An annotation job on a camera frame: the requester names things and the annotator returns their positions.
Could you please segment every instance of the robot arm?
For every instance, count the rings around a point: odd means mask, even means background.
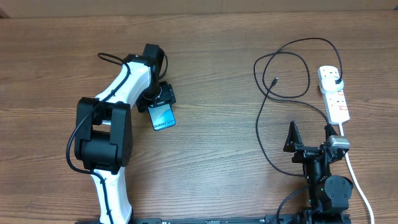
[[[124,167],[127,166],[132,152],[131,108],[137,103],[139,112],[146,112],[148,107],[156,108],[175,103],[171,85],[167,82],[159,83],[163,57],[164,52],[159,46],[147,44],[142,55],[130,54],[123,60],[128,64],[131,73],[112,97],[100,104],[125,79],[125,64],[104,92],[96,98],[82,98],[78,103],[76,126],[81,123],[81,127],[75,136],[75,156],[83,161],[85,169],[96,173],[91,176],[96,185],[101,216],[94,223],[128,224],[133,220],[124,176]],[[110,132],[93,129],[93,125],[101,124],[110,125]]]

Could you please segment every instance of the electrical outlet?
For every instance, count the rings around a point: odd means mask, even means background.
[[[336,84],[339,79],[338,69],[333,66],[322,66],[318,69],[319,87],[325,103],[326,114],[330,124],[344,123],[349,120],[347,102],[344,96],[344,83]]]
[[[343,90],[322,94],[330,124],[344,123],[349,120],[347,102]]]

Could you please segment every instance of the black cable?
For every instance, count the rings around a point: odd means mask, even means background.
[[[270,64],[271,60],[272,60],[277,54],[279,54],[279,52],[280,52],[284,47],[288,46],[289,44],[293,44],[293,43],[296,43],[296,42],[299,42],[299,41],[303,41],[303,40],[323,40],[323,41],[325,41],[325,42],[328,42],[328,43],[333,47],[333,49],[335,50],[335,52],[336,52],[336,54],[337,54],[338,62],[339,62],[339,64],[340,64],[340,78],[339,78],[338,80],[336,80],[336,84],[339,84],[339,83],[341,82],[341,80],[342,80],[342,78],[343,78],[343,66],[342,66],[342,64],[341,64],[340,54],[338,53],[336,47],[335,47],[329,40],[326,40],[326,39],[324,39],[324,38],[310,37],[310,38],[304,38],[304,39],[299,39],[299,40],[293,40],[293,41],[291,41],[291,42],[289,42],[289,43],[283,45],[283,46],[282,46],[280,49],[278,49],[276,52],[272,53],[272,57],[268,60],[267,65],[266,65],[266,67],[264,68],[264,72],[262,73],[262,84],[264,85],[264,87],[266,88],[266,90],[269,91],[269,89],[268,89],[268,87],[267,87],[267,85],[266,85],[266,82],[265,82],[265,79],[264,79],[264,78],[265,78],[265,75],[266,75],[266,70],[267,70],[268,65]],[[278,97],[280,97],[280,98],[298,98],[298,97],[303,96],[304,94],[306,94],[306,92],[308,91],[309,85],[310,85],[310,74],[309,74],[309,72],[308,72],[308,87],[307,87],[307,89],[305,90],[304,93],[302,93],[302,94],[300,94],[300,95],[297,95],[297,96],[282,96],[282,95],[278,95],[278,94],[274,93],[273,91],[270,91],[270,93],[271,93],[272,95],[278,96]]]
[[[324,162],[324,166],[323,166],[323,169],[324,169],[324,176],[328,176],[329,175],[329,171],[328,171],[328,149],[326,148],[324,151],[323,151],[323,153],[325,153],[325,161],[323,161]]]
[[[107,61],[107,62],[111,62],[111,63],[114,63],[114,64],[116,64],[116,65],[122,66],[122,63],[115,62],[115,61],[113,61],[113,60],[104,58],[104,57],[102,57],[103,55],[106,56],[106,57],[114,58],[114,59],[116,59],[116,60],[118,60],[118,61],[120,61],[120,62],[123,62],[123,60],[122,60],[121,58],[119,58],[119,57],[117,57],[117,56],[114,56],[114,55],[111,55],[111,54],[107,54],[107,53],[98,53],[98,54],[97,54],[97,56],[98,56],[100,59],[102,59],[102,60],[105,60],[105,61]]]
[[[307,184],[307,186],[303,187],[302,189],[296,190],[295,192],[293,192],[293,193],[291,193],[289,196],[287,196],[287,198],[285,198],[285,200],[279,205],[279,208],[278,208],[278,210],[276,211],[276,223],[277,223],[277,224],[280,224],[280,221],[279,221],[279,213],[280,213],[280,210],[282,209],[282,207],[284,206],[284,204],[285,204],[289,199],[291,199],[291,198],[294,197],[295,195],[297,195],[297,194],[303,192],[304,190],[307,190],[307,189],[308,189],[309,187],[311,187],[311,186],[312,186],[311,184]]]
[[[296,54],[296,53],[293,53],[293,52],[281,52],[281,50],[282,50],[284,47],[286,47],[287,45],[293,44],[293,43],[295,43],[295,42],[303,41],[303,40],[323,40],[323,41],[325,41],[325,42],[328,42],[328,43],[333,47],[333,49],[335,50],[335,52],[336,52],[336,54],[337,54],[337,57],[338,57],[338,60],[339,60],[339,64],[340,64],[340,78],[336,81],[336,83],[339,83],[339,82],[341,81],[342,77],[343,77],[343,66],[342,66],[342,64],[341,64],[340,55],[339,55],[339,53],[338,53],[336,47],[335,47],[329,40],[326,40],[326,39],[323,39],[323,38],[312,37],[312,38],[305,38],[305,39],[299,39],[299,40],[291,41],[291,42],[289,42],[289,43],[283,45],[283,46],[282,46],[279,50],[277,50],[276,52],[271,53],[271,54],[264,55],[264,56],[262,56],[262,57],[259,57],[259,58],[254,62],[254,65],[253,65],[254,80],[256,81],[256,85],[257,85],[258,89],[259,89],[259,90],[261,91],[261,93],[265,96],[264,101],[262,102],[262,105],[261,105],[261,109],[260,109],[259,115],[257,116],[257,121],[256,121],[256,133],[257,133],[257,138],[258,138],[258,140],[259,140],[260,147],[261,147],[261,149],[262,149],[262,151],[263,151],[263,153],[264,153],[266,159],[268,160],[269,164],[270,164],[274,169],[276,169],[277,171],[279,171],[279,172],[281,172],[281,173],[283,173],[283,174],[292,175],[292,176],[299,176],[299,177],[302,177],[303,175],[301,175],[301,174],[291,174],[291,173],[282,171],[282,170],[278,169],[278,168],[269,160],[269,158],[268,158],[268,156],[267,156],[267,154],[266,154],[266,152],[265,152],[265,150],[264,150],[264,147],[262,146],[260,137],[259,137],[259,133],[258,133],[258,119],[259,119],[259,116],[260,116],[260,114],[261,114],[261,111],[262,111],[262,109],[263,109],[263,107],[264,107],[264,103],[265,103],[266,99],[269,98],[269,99],[272,100],[272,101],[278,101],[278,102],[284,102],[284,103],[300,103],[300,104],[302,104],[302,105],[308,106],[308,107],[312,108],[313,110],[317,111],[318,113],[320,113],[320,114],[323,116],[323,118],[325,119],[326,124],[329,124],[329,121],[328,121],[328,118],[327,118],[326,114],[325,114],[324,112],[322,112],[320,109],[316,108],[315,106],[312,106],[311,104],[306,103],[306,102],[302,102],[302,101],[297,101],[297,100],[285,100],[285,99],[299,98],[299,97],[305,95],[305,94],[307,93],[307,91],[309,90],[309,88],[310,88],[310,84],[311,84],[310,70],[308,69],[307,63],[305,62],[304,58],[302,58],[300,55],[298,55],[298,54]],[[306,69],[306,71],[307,71],[307,76],[308,76],[307,87],[306,87],[306,89],[305,89],[305,91],[304,91],[303,93],[301,93],[301,94],[299,94],[299,95],[296,95],[296,96],[283,96],[283,95],[279,95],[279,94],[277,94],[277,93],[274,93],[273,91],[271,91],[271,87],[268,88],[268,86],[265,84],[265,74],[266,74],[267,67],[268,67],[268,65],[270,64],[271,60],[272,60],[277,54],[289,54],[289,55],[294,55],[294,56],[298,57],[298,58],[303,62],[304,66],[305,66],[305,69]],[[260,84],[259,84],[259,82],[258,82],[258,80],[257,80],[257,76],[256,76],[256,65],[257,65],[258,61],[260,61],[260,60],[263,59],[263,58],[269,57],[269,56],[272,56],[272,57],[268,60],[267,65],[266,65],[266,67],[265,67],[265,69],[264,69],[264,71],[263,71],[263,73],[262,73],[262,84],[264,85],[265,89],[267,90],[267,92],[265,92],[264,90],[262,90],[262,88],[261,88],[261,86],[260,86]],[[278,99],[278,98],[271,97],[271,96],[269,96],[270,93],[271,93],[272,95],[274,95],[274,96],[276,96],[276,97],[279,97],[279,98],[282,98],[282,99]]]
[[[112,60],[110,60],[110,59],[104,58],[104,57],[102,57],[102,55],[107,56],[107,57],[114,58],[114,59],[116,59],[116,60],[119,60],[121,63],[118,63],[118,62],[112,61]],[[72,132],[72,134],[71,134],[71,136],[70,136],[70,138],[69,138],[68,144],[67,144],[67,151],[66,151],[67,155],[66,155],[66,157],[67,157],[68,165],[69,165],[69,167],[70,167],[72,170],[74,170],[74,171],[76,171],[76,172],[79,172],[79,173],[82,173],[82,174],[91,174],[91,175],[95,175],[96,177],[99,178],[100,183],[102,184],[102,187],[103,187],[103,191],[104,191],[104,201],[105,201],[105,207],[106,207],[106,214],[109,216],[109,220],[110,220],[111,224],[113,224],[113,219],[112,219],[111,210],[109,209],[108,194],[106,193],[105,180],[103,179],[103,177],[102,177],[101,175],[97,174],[96,172],[94,172],[93,170],[82,170],[82,169],[79,169],[79,168],[75,167],[75,166],[72,164],[71,160],[70,160],[70,148],[71,148],[71,146],[72,146],[73,139],[76,137],[77,131],[80,129],[80,127],[82,126],[82,124],[87,120],[87,118],[88,118],[91,114],[93,114],[104,102],[106,102],[108,99],[110,99],[110,98],[123,86],[123,84],[124,84],[124,83],[126,82],[126,80],[129,78],[129,75],[131,74],[130,66],[129,66],[123,59],[121,59],[121,58],[119,58],[119,57],[117,57],[117,56],[113,56],[113,55],[110,55],[110,54],[106,54],[106,53],[98,53],[98,57],[101,58],[101,59],[103,59],[103,60],[105,60],[105,61],[107,61],[107,62],[115,63],[116,65],[122,65],[122,64],[124,64],[124,65],[127,67],[127,74],[126,74],[126,76],[123,78],[123,80],[117,85],[117,87],[116,87],[114,90],[111,91],[111,93],[110,93],[108,96],[106,96],[105,98],[103,98],[97,105],[95,105],[95,106],[93,107],[93,109],[82,119],[82,121],[78,124],[78,126],[77,126],[77,127],[75,128],[75,130]]]
[[[116,59],[116,60],[122,61],[122,60],[121,60],[119,57],[117,57],[117,56],[110,55],[110,54],[107,54],[107,53],[98,53],[97,56],[98,56],[100,59],[105,60],[105,61],[107,61],[107,62],[111,62],[111,63],[114,63],[114,64],[116,64],[116,65],[120,65],[120,66],[122,65],[122,64],[119,63],[119,62],[115,62],[115,61],[113,61],[113,60],[110,60],[110,59],[107,59],[107,58],[102,57],[102,56],[106,56],[106,57],[111,57],[111,58],[114,58],[114,59]],[[161,80],[162,78],[165,77],[166,72],[167,72],[167,68],[169,67],[169,60],[167,59],[167,55],[166,55],[165,53],[164,53],[164,58],[166,59],[166,67],[164,68],[164,71],[163,71],[163,73],[161,74],[161,76],[159,76],[159,80]]]
[[[164,59],[166,59],[166,67],[164,68],[163,74],[159,77],[159,80],[161,80],[167,72],[167,67],[169,67],[169,60],[167,59],[167,55],[164,53]]]
[[[271,86],[269,87],[269,89],[271,89],[271,88],[276,84],[277,81],[278,81],[278,78],[277,78],[277,77],[274,78],[274,81],[272,82],[272,84],[271,84]],[[269,94],[269,91],[266,93],[266,97],[264,98],[264,101],[262,102],[262,105],[261,105],[261,108],[260,108],[260,112],[259,112],[259,114],[258,114],[258,116],[257,116],[257,120],[256,120],[256,134],[257,134],[257,139],[258,139],[258,141],[259,141],[261,150],[262,150],[262,152],[264,153],[264,156],[266,157],[266,159],[267,159],[267,161],[269,162],[269,164],[270,164],[275,170],[277,170],[277,171],[279,171],[279,172],[281,172],[281,173],[283,173],[283,174],[286,174],[286,175],[292,175],[292,176],[296,176],[296,177],[303,177],[304,174],[291,174],[291,173],[289,173],[289,172],[283,171],[283,170],[279,169],[278,167],[276,167],[276,166],[271,162],[271,160],[268,158],[267,153],[266,153],[264,147],[262,146],[261,139],[260,139],[260,134],[259,134],[259,118],[260,118],[260,115],[261,115],[261,111],[262,111],[262,109],[263,109],[263,107],[264,107],[264,103],[265,103],[266,100],[267,100],[268,94]]]

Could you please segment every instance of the power cord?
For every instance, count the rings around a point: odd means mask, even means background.
[[[107,59],[107,58],[104,58],[104,57],[102,57],[102,56],[114,58],[114,59],[120,61],[121,63],[115,62],[115,61],[110,60],[110,59]],[[125,65],[125,66],[127,67],[127,74],[126,74],[126,76],[123,78],[123,80],[119,83],[119,85],[118,85],[114,90],[112,90],[111,93],[110,93],[108,96],[106,96],[106,97],[105,97],[104,99],[102,99],[97,105],[95,105],[95,106],[93,107],[93,109],[82,119],[82,121],[78,124],[78,126],[75,128],[75,130],[73,130],[73,132],[72,132],[72,134],[71,134],[71,136],[70,136],[70,138],[69,138],[68,144],[67,144],[67,155],[66,155],[66,157],[67,157],[68,165],[69,165],[69,167],[70,167],[72,170],[74,170],[74,171],[76,171],[76,172],[79,172],[79,173],[81,173],[81,174],[90,174],[90,175],[94,175],[94,176],[96,176],[96,177],[99,178],[100,183],[102,184],[103,191],[104,191],[104,201],[105,201],[105,207],[106,207],[106,214],[107,214],[108,217],[109,217],[110,223],[113,224],[113,219],[112,219],[111,210],[109,209],[108,195],[107,195],[107,193],[106,193],[106,186],[105,186],[105,180],[104,180],[104,178],[103,178],[100,174],[94,172],[94,170],[82,170],[82,169],[79,169],[79,168],[75,167],[75,166],[72,164],[71,160],[70,160],[70,148],[71,148],[71,146],[72,146],[72,142],[73,142],[74,138],[76,137],[76,133],[78,132],[78,130],[80,129],[80,127],[82,126],[82,124],[83,124],[83,123],[87,120],[87,118],[88,118],[90,115],[92,115],[104,102],[106,102],[108,99],[110,99],[110,98],[123,86],[123,84],[124,84],[124,83],[126,82],[126,80],[129,78],[129,75],[131,74],[130,66],[129,66],[129,65],[127,64],[127,62],[125,62],[123,59],[121,59],[121,58],[119,58],[119,57],[117,57],[117,56],[114,56],[114,55],[106,54],[106,53],[98,53],[98,57],[99,57],[100,59],[103,59],[103,60],[107,61],[107,62],[115,63],[116,65],[120,65],[120,66],[121,66],[121,65]]]
[[[265,103],[266,99],[269,98],[269,99],[271,99],[272,101],[278,101],[278,102],[283,102],[283,103],[286,103],[286,102],[288,102],[288,103],[300,103],[300,104],[302,104],[302,105],[308,106],[308,107],[312,108],[313,110],[317,111],[318,113],[320,113],[320,114],[323,116],[323,118],[325,119],[326,124],[329,124],[329,121],[328,121],[328,118],[326,117],[326,114],[325,114],[323,111],[321,111],[320,109],[316,108],[315,106],[312,106],[311,104],[306,103],[306,102],[302,102],[302,101],[297,101],[297,100],[285,100],[285,99],[299,98],[299,97],[305,95],[305,94],[307,93],[308,89],[310,88],[310,84],[311,84],[310,70],[308,69],[307,63],[305,62],[304,58],[302,58],[300,55],[298,55],[298,54],[296,54],[296,53],[293,53],[293,52],[283,52],[283,51],[281,51],[284,47],[288,46],[289,44],[293,44],[293,43],[296,43],[296,42],[299,42],[299,41],[304,41],[304,40],[322,40],[322,41],[325,41],[325,42],[329,43],[329,44],[333,47],[333,49],[335,50],[335,52],[336,52],[336,54],[337,54],[338,61],[339,61],[339,63],[340,63],[340,78],[336,81],[336,83],[340,83],[340,82],[341,82],[341,79],[343,78],[343,66],[342,66],[342,64],[341,64],[340,55],[339,55],[339,53],[338,53],[336,47],[335,47],[329,40],[326,40],[326,39],[323,39],[323,38],[311,37],[311,38],[305,38],[305,39],[299,39],[299,40],[291,41],[291,42],[289,42],[289,43],[283,45],[283,46],[282,46],[280,49],[278,49],[276,52],[271,53],[271,54],[264,55],[264,56],[262,56],[262,57],[259,57],[259,58],[254,62],[254,65],[253,65],[254,80],[256,81],[256,84],[257,84],[258,89],[259,89],[259,90],[261,91],[261,93],[265,96],[264,101],[262,102],[262,105],[261,105],[260,112],[259,112],[259,114],[258,114],[258,116],[257,116],[257,120],[256,120],[256,134],[257,134],[257,139],[258,139],[258,141],[259,141],[260,147],[261,147],[261,149],[262,149],[262,151],[263,151],[263,153],[264,153],[264,155],[265,155],[267,161],[269,162],[269,164],[270,164],[274,169],[276,169],[277,171],[279,171],[279,172],[281,172],[281,173],[283,173],[283,174],[291,175],[291,176],[296,176],[296,177],[303,177],[304,175],[303,175],[303,174],[292,174],[292,173],[289,173],[289,172],[280,170],[280,169],[277,168],[277,167],[271,162],[271,160],[268,158],[267,153],[266,153],[266,151],[265,151],[265,149],[264,149],[264,147],[263,147],[263,145],[262,145],[262,142],[261,142],[261,139],[260,139],[260,136],[259,136],[258,121],[259,121],[259,117],[260,117],[260,115],[261,115],[261,111],[262,111],[262,109],[263,109],[263,107],[264,107],[264,103]],[[266,85],[266,83],[265,83],[265,75],[266,75],[267,67],[268,67],[268,65],[270,64],[271,60],[272,60],[277,54],[289,54],[289,55],[294,55],[294,56],[298,57],[298,58],[303,62],[304,66],[305,66],[305,69],[306,69],[306,71],[307,71],[307,76],[308,76],[308,84],[307,84],[307,87],[306,87],[306,89],[305,89],[305,91],[304,91],[303,93],[301,93],[301,94],[299,94],[299,95],[296,95],[296,96],[284,96],[284,95],[280,95],[280,94],[277,94],[277,93],[274,93],[273,91],[271,91],[271,88],[272,88],[272,86],[273,86],[272,84],[271,84],[270,87],[268,87],[268,86]],[[265,92],[265,91],[261,88],[261,86],[260,86],[260,84],[259,84],[259,82],[258,82],[258,80],[257,80],[257,76],[256,76],[256,65],[257,65],[258,61],[260,61],[260,60],[263,59],[263,58],[269,57],[269,56],[272,56],[272,57],[268,60],[267,65],[266,65],[266,67],[264,68],[264,71],[263,71],[263,73],[262,73],[262,84],[264,85],[264,88],[267,90],[267,92]],[[274,96],[276,96],[276,97],[279,97],[279,98],[271,97],[271,96],[269,96],[269,94],[272,94],[272,95],[274,95]]]
[[[164,59],[166,59],[166,67],[164,68],[163,73],[159,76],[159,80],[161,80],[163,77],[165,77],[166,72],[167,72],[167,67],[169,67],[169,60],[167,59],[167,55],[166,55],[166,53],[164,53],[164,52],[163,52],[163,54],[164,54]],[[110,59],[105,58],[105,57],[111,57],[111,58],[114,58],[114,59],[116,59],[116,60],[119,60],[120,58],[118,58],[118,57],[116,57],[116,56],[113,56],[113,55],[107,54],[107,53],[98,53],[97,56],[98,56],[100,59],[102,59],[102,60],[105,60],[105,61],[107,61],[107,62],[111,62],[111,63],[114,63],[114,64],[116,64],[116,65],[122,66],[122,63],[115,62],[115,61],[113,61],[113,60],[110,60]]]
[[[339,129],[340,129],[340,135],[341,135],[341,136],[344,136],[343,125],[342,125],[341,123],[339,123],[339,124],[338,124],[338,127],[339,127]],[[346,158],[346,162],[347,162],[347,166],[348,166],[349,172],[350,172],[351,176],[353,177],[355,186],[356,186],[356,188],[358,189],[359,194],[361,195],[363,201],[364,201],[365,204],[366,204],[366,207],[367,207],[368,210],[369,210],[369,215],[370,215],[370,217],[371,217],[371,224],[374,224],[374,215],[373,215],[372,207],[371,207],[370,203],[368,202],[368,200],[367,200],[365,194],[363,193],[361,187],[359,186],[358,181],[356,180],[356,176],[355,176],[353,167],[351,166],[351,161],[349,161],[348,152],[345,154],[345,158]]]
[[[308,189],[309,187],[311,187],[311,186],[312,186],[311,184],[307,184],[307,185],[306,185],[305,187],[303,187],[302,189],[296,190],[295,192],[293,192],[293,193],[291,193],[289,196],[287,196],[287,198],[285,198],[285,200],[279,205],[278,210],[276,211],[276,223],[277,223],[277,224],[280,224],[280,221],[279,221],[279,213],[280,213],[280,210],[282,209],[282,207],[284,206],[284,204],[285,204],[289,199],[291,199],[291,198],[294,197],[295,195],[297,195],[297,194],[303,192],[304,190],[307,190],[307,189]]]
[[[269,87],[269,89],[271,89],[271,88],[277,83],[277,81],[278,81],[278,77],[275,77],[274,80],[272,81],[271,86]],[[269,164],[270,164],[275,170],[277,170],[277,171],[279,171],[279,172],[281,172],[281,173],[283,173],[283,174],[286,174],[286,175],[292,175],[292,176],[296,176],[296,177],[303,177],[304,174],[291,174],[291,173],[286,172],[286,171],[283,171],[283,170],[279,169],[277,166],[275,166],[275,165],[271,162],[271,160],[268,158],[267,152],[265,151],[264,147],[262,146],[262,142],[261,142],[261,140],[260,140],[260,134],[259,134],[259,118],[260,118],[260,115],[261,115],[261,111],[262,111],[262,109],[263,109],[263,107],[264,107],[264,103],[266,102],[266,100],[267,100],[267,98],[268,98],[268,94],[269,94],[269,91],[267,91],[266,96],[264,97],[264,101],[262,102],[262,105],[261,105],[261,108],[260,108],[260,112],[259,112],[259,114],[258,114],[258,116],[257,116],[257,120],[256,120],[256,134],[257,134],[257,139],[259,140],[259,144],[260,144],[261,150],[262,150],[262,152],[264,153],[264,156],[266,157],[266,159],[267,159],[267,161],[269,162]]]

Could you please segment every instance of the wood grain surface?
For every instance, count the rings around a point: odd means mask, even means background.
[[[275,213],[305,180],[278,173],[261,152],[254,125],[263,95],[254,83],[253,63],[305,37],[324,37],[340,51],[351,115],[344,125],[351,162],[376,222],[397,223],[396,11],[0,20],[0,223],[98,218],[91,177],[72,171],[65,161],[76,104],[82,96],[102,92],[119,74],[120,68],[98,59],[98,52],[140,54],[145,43],[160,45],[169,56],[165,79],[177,97],[177,125],[155,132],[149,115],[133,108],[134,147],[126,182],[135,216]],[[301,100],[324,109],[317,69],[338,66],[333,49],[308,41],[286,50],[300,54],[311,71],[310,90]],[[259,63],[259,73],[265,63]],[[275,76],[276,93],[305,89],[305,67],[291,55],[271,63],[266,82]],[[325,122],[317,112],[271,101],[261,116],[260,134],[272,161],[299,173],[301,166],[282,152],[292,120],[306,145],[323,140]],[[331,167],[332,173],[351,178],[345,161]],[[303,206],[305,194],[286,203],[282,213]],[[353,223],[368,222],[357,190],[347,213]]]

